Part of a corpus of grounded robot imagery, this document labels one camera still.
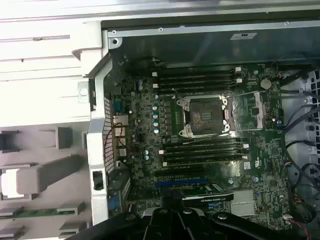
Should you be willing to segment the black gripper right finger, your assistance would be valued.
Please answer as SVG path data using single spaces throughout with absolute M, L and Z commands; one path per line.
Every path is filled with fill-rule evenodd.
M 185 201 L 215 203 L 230 202 L 232 192 L 185 196 L 180 190 L 174 191 L 174 213 L 179 218 L 186 236 L 191 240 L 301 240 L 300 235 L 264 227 L 243 216 L 220 211 L 205 214 L 193 203 Z

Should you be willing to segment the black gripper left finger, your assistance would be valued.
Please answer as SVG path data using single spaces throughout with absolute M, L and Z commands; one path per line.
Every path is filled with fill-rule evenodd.
M 166 190 L 161 207 L 148 210 L 143 217 L 127 212 L 83 230 L 69 240 L 175 240 L 174 192 Z

